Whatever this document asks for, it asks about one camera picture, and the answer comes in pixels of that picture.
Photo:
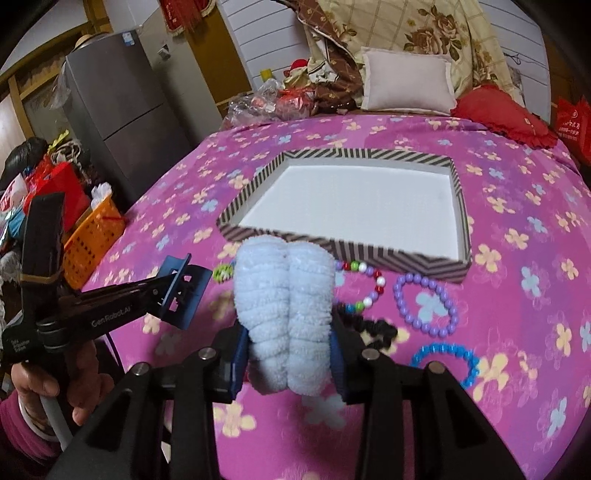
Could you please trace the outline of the left hand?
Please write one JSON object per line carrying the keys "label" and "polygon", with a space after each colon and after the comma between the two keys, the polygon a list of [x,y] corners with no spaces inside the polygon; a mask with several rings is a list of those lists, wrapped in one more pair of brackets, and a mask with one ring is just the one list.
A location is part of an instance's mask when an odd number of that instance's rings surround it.
{"label": "left hand", "polygon": [[[112,391],[114,381],[110,375],[99,372],[97,351],[92,341],[67,351],[65,358],[69,375],[66,399],[73,409],[74,423],[82,426]],[[42,428],[48,427],[41,398],[57,397],[60,393],[58,381],[40,367],[30,363],[13,365],[11,380],[33,422]]]}

